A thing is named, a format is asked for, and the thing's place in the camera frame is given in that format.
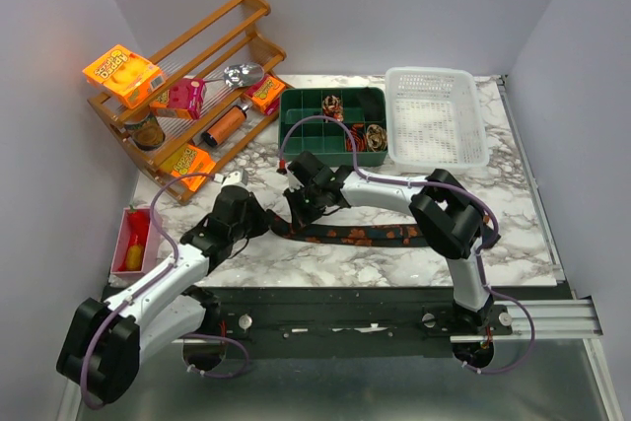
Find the dark orange-patterned necktie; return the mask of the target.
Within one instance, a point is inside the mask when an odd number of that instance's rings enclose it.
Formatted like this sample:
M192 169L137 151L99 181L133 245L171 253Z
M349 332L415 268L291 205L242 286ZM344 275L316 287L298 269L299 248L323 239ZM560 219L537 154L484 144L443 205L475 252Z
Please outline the dark orange-patterned necktie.
M295 229L290 222L271 210L267 211L267 218L269 229L273 234L296 242L392 248L428 246L417 225L389 224L353 227L309 224Z

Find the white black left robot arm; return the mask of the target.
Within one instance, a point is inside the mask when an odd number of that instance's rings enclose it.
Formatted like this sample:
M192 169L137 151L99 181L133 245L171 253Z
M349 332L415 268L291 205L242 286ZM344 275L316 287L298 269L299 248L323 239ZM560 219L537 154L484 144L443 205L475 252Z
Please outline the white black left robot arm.
M235 244L268 230L266 214L242 184L221 187L213 208L182 235L172 254L113 298L85 300L73 314L57 372L79 386L82 401L100 409L136 378L142 333L185 290L229 259Z

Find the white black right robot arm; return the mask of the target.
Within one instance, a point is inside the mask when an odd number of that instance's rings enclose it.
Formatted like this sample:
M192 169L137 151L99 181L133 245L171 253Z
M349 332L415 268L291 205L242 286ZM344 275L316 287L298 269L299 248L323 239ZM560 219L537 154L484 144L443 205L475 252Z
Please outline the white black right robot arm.
M304 152L288 168L285 196L292 220L310 224L328 207L372 207L414 218L421 237L445 258L454 287L454 322L467 334L489 322L493 296L481 262L485 212L449 172L436 169L419 181L369 174L350 166L334 171Z

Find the rolled orange black tie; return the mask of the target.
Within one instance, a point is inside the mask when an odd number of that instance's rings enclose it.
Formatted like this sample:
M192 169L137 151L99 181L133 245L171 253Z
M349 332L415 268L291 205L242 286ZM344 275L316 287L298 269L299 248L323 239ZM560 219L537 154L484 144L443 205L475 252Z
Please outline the rolled orange black tie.
M349 128L350 136L345 139L347 152L355 150L358 153L367 151L366 126L364 123L354 123Z

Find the rolled beige patterned tie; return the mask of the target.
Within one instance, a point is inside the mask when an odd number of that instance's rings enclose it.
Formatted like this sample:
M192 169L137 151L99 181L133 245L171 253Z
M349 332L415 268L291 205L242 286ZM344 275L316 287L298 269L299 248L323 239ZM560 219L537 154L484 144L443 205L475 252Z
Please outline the rolled beige patterned tie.
M382 152L387 147L386 130L373 123L369 124L365 133L367 150L370 152Z

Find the lower orange sponge box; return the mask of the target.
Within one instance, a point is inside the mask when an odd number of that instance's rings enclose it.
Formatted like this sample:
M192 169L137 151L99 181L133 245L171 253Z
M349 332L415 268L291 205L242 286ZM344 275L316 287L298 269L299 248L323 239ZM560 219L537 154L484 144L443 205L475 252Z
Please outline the lower orange sponge box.
M195 173L210 173L216 162L210 154L191 144L181 146L161 165L160 170L172 177Z

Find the rolled tie top compartment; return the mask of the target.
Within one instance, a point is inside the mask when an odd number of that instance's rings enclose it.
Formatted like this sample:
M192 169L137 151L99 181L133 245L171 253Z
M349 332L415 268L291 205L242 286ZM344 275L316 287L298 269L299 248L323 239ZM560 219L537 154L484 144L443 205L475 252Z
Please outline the rolled tie top compartment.
M338 121L344 120L343 100L335 95L326 96L321 103L322 112L325 116Z

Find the green compartment organizer tray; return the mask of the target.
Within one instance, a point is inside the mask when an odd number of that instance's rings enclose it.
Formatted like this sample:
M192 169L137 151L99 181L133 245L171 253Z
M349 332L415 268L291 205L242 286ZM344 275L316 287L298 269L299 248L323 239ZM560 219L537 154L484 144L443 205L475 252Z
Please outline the green compartment organizer tray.
M382 97L385 118L381 121L366 121L357 102L357 93L369 88ZM322 100L335 95L343 100L344 120L338 121L325 116ZM386 160L387 147L382 152L347 152L345 139L350 136L349 128L354 123L377 124L386 130L386 99L382 90L375 87L351 87L329 89L291 89L280 97L278 145L282 159L290 162L302 152L309 151L330 167L358 164L363 168L381 166Z

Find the black cloth in tray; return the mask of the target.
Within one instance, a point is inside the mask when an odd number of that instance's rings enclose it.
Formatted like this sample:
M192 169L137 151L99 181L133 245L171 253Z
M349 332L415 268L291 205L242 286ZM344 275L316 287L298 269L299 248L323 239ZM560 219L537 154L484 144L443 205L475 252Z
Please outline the black cloth in tray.
M381 121L385 118L382 97L379 93L366 88L357 93L357 102L366 121Z

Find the orange black bottle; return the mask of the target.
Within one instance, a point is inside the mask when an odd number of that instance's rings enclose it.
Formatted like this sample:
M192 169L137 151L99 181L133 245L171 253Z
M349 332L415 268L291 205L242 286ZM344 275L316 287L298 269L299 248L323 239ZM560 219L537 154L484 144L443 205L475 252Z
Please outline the orange black bottle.
M247 107L234 105L201 134L210 147L223 144L246 120Z

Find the red toy pepper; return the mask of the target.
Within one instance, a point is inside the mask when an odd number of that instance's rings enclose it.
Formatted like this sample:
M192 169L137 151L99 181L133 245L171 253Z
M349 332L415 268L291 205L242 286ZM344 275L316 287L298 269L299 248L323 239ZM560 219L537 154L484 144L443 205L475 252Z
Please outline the red toy pepper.
M150 219L144 210L131 207L127 213L130 230L145 242L149 233Z

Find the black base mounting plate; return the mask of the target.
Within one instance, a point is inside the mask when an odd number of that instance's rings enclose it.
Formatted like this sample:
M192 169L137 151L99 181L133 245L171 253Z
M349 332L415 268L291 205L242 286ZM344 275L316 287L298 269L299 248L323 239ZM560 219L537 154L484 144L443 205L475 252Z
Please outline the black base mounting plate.
M506 306L455 307L449 288L201 288L200 332L238 340L251 358L451 357L454 346L513 330Z

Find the pink plastic bin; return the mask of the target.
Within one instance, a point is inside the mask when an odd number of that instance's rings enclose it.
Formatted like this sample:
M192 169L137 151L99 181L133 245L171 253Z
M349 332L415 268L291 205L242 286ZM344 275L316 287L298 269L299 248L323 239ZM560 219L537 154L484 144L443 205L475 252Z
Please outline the pink plastic bin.
M156 215L150 217L148 207L128 207L123 210L110 273L125 282L135 282L156 266L161 236L152 222L162 223Z

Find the small orange pink box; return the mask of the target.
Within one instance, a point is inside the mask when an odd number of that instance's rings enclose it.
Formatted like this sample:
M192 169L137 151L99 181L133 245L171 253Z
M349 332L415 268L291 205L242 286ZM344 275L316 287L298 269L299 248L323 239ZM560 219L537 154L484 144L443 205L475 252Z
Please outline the small orange pink box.
M267 74L245 91L245 99L258 112L270 115L277 109L280 96L286 89L284 82Z

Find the yellow toy corn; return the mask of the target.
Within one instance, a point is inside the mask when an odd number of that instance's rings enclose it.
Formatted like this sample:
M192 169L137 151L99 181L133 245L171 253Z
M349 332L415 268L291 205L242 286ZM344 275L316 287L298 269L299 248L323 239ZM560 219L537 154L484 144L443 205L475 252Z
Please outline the yellow toy corn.
M124 260L124 268L126 271L136 272L142 268L144 257L144 247L140 244L135 244L127 249Z

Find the food can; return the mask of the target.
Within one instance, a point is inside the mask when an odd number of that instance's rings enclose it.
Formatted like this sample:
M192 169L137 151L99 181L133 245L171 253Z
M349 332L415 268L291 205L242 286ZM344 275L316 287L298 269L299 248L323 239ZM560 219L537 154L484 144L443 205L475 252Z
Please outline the food can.
M148 109L137 119L126 121L124 129L134 144L142 151L153 151L160 148L166 135L157 117Z

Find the wooden three-tier rack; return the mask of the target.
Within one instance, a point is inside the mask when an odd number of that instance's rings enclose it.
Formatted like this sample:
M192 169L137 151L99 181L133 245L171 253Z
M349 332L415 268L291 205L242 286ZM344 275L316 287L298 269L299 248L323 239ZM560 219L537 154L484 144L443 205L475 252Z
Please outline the wooden three-tier rack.
M149 57L117 44L86 66L89 104L139 170L185 203L278 116L286 58L258 22L266 0L230 0Z

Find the white plastic basket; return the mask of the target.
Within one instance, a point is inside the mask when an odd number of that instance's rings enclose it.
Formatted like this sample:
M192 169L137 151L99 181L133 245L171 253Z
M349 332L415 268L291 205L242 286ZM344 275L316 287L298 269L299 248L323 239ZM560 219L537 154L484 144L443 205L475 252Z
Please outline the white plastic basket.
M451 68L393 67L385 75L387 152L403 173L453 174L489 163L474 77Z

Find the pink sponge box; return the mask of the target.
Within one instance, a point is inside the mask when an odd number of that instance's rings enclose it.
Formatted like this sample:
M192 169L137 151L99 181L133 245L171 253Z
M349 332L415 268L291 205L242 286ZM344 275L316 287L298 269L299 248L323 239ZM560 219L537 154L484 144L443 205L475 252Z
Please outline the pink sponge box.
M196 120L201 117L206 84L199 79L182 78L150 103L157 117Z

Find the silver metal spoon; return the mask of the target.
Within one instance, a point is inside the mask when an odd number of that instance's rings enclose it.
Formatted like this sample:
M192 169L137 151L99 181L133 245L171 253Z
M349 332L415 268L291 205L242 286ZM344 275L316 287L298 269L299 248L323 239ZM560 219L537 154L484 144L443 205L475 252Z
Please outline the silver metal spoon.
M221 82L233 89L250 87L265 76L264 68L258 63L241 63L227 66L217 78L204 80L205 84Z

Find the large orange sponge box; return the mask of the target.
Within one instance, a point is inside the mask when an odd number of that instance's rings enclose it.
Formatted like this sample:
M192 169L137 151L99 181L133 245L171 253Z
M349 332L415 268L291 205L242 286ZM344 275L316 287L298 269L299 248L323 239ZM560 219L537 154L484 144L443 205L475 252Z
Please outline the large orange sponge box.
M163 70L143 56L117 44L83 69L92 86L135 109L166 81Z

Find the aluminium frame rail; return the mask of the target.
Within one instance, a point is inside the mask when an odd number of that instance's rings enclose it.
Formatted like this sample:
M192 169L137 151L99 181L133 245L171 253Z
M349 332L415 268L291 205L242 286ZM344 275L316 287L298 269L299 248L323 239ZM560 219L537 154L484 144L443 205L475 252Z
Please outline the aluminium frame rail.
M539 300L524 301L530 314L535 340L592 339L602 336L602 329L591 300ZM498 304L501 313L492 315L494 341L528 341L530 324L522 309L515 303Z

